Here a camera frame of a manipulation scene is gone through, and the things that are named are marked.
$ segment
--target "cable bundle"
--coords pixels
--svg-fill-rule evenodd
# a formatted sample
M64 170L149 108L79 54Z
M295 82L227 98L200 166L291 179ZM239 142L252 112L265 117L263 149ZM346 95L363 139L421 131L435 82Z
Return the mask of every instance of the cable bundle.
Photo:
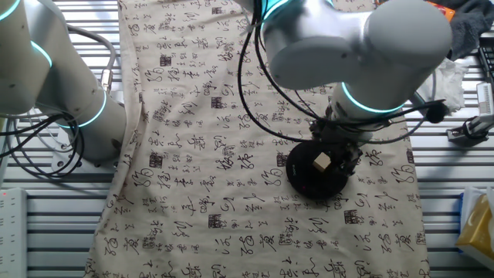
M38 166L36 166L36 164L32 161L32 159L25 152L25 149L23 147L31 139L33 139L35 136L38 136L39 133L43 129L47 128L50 124L53 124L55 121L61 120L61 119L64 119L68 123L68 125L70 126L70 130L72 131L72 134L74 136L73 145L72 145L72 149L71 149L72 154L69 156L70 157L69 161L63 167L61 167L59 170L56 170L56 171L53 171L53 172L45 172L41 168L39 168ZM52 116L48 117L47 119L40 121L38 124L34 124L31 127L27 127L27 128L21 129L21 130L19 130L17 128L16 119L9 118L7 120L7 130L8 131L6 131L6 132L1 132L0 133L0 136L6 136L6 144L7 144L7 148L8 148L8 151L6 151L5 153L0 154L0 158L4 158L4 157L9 156L9 155L12 156L12 158L14 159L14 161L22 169L24 169L25 171L27 171L31 175L44 176L44 177L47 177L47 178L61 178L61 177L65 177L65 176L71 174L72 172L74 172L76 170L77 166L80 165L80 161L83 158L83 153L84 153L84 136L83 136L83 132L80 131L79 128L77 127L77 122L76 122L75 118L73 116L69 115L69 114L52 115ZM26 139L24 139L24 141L21 141L20 135L25 134L27 131L33 131L33 132ZM12 136L15 137L15 140L17 142L17 146L16 147L12 147L12 142L11 142L11 137ZM21 163L19 161L19 158L15 155L15 152L16 151L22 152L22 155L28 161L29 166L26 167L23 163ZM69 165L72 163L72 161L76 157L77 151L79 151L79 156L77 158L76 163L66 173L60 174L62 171L64 171L65 169L67 169L69 167ZM36 171L30 170L28 167L33 167L34 169L36 169Z

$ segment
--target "small wooden cube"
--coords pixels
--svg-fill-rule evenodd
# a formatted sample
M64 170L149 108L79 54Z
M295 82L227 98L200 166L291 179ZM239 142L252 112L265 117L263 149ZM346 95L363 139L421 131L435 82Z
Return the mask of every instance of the small wooden cube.
M327 156L327 154L321 153L319 156L314 160L312 165L319 170L321 173L328 168L331 164L331 158Z

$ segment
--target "glowing cyan ring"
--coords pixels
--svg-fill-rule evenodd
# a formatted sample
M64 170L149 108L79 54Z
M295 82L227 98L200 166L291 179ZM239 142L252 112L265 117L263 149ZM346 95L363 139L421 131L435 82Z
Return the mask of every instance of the glowing cyan ring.
M95 119L97 119L102 114L103 110L105 109L105 105L107 105L107 94L103 92L103 95L104 95L103 105L101 106L100 111L96 115L94 115L94 117L91 120L88 120L84 124L80 124L79 127L85 127L86 125L91 124L92 122L95 121ZM62 128L70 128L70 127L64 126L62 124L59 124L59 126Z
M270 6L270 4L271 4L271 3L270 3L270 0L265 0L265 1L267 1L267 2L268 2L268 4L267 4L267 5L268 5L268 11L267 11L267 12L265 13L265 15L264 15L264 20L266 20L266 19L267 19L267 18L268 18L268 17L269 17L272 13L274 13L274 11L275 11L277 8L281 7L282 5L285 5L285 4L286 4L288 1L290 1L290 0L280 0L280 1L278 1L277 3L275 3L275 4L271 5L271 6ZM328 1L328 2L329 2L329 3L330 3L333 7L334 7L334 5L333 5L333 1L332 1L332 0L327 0L327 1Z
M8 8L7 12L4 12L0 15L0 21L2 21L7 16L11 15L15 11L15 9L19 6L20 3L21 3L21 0L15 1L14 5L12 5L12 7Z
M364 109L365 111L383 114L383 113L394 112L394 111L396 111L396 110L398 110L398 109L400 109L400 108L402 108L404 106L404 103L403 103L399 107L396 107L396 108L393 108L393 109L389 109L389 110L380 110L380 109L374 109L374 108L366 107L362 103L360 103L357 100L355 100L354 97L352 97L352 95L350 95L350 92L348 92L347 85L345 85L345 83L342 82L341 83L341 86L343 87L343 92L345 92L345 95L347 95L348 99L351 100L358 107Z
M48 53L44 49L41 48L41 46L38 46L35 42L31 41L32 47L34 47L36 50L38 50L41 54L44 55L44 57L48 60L49 67L52 67L52 58L49 57Z

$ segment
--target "beige fabric with chinese calligraphy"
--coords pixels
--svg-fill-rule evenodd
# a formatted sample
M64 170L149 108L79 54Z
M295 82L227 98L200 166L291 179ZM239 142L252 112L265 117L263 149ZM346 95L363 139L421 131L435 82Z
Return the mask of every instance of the beige fabric with chinese calligraphy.
M334 2L372 9L370 0ZM428 275L409 141L364 146L340 195L306 200L283 167L295 144L261 131L240 104L241 9L219 0L119 7L126 144L85 277ZM268 86L252 46L244 69L258 119L310 138L310 119ZM322 114L330 89L300 93ZM404 132L395 124L378 137Z

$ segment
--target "gray cloth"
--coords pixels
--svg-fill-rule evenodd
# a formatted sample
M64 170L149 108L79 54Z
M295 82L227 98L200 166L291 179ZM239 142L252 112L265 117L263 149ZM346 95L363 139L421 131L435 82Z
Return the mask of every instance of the gray cloth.
M467 56L479 47L480 35L491 29L494 22L494 5L489 0L431 0L454 9L451 21L453 45L450 60Z

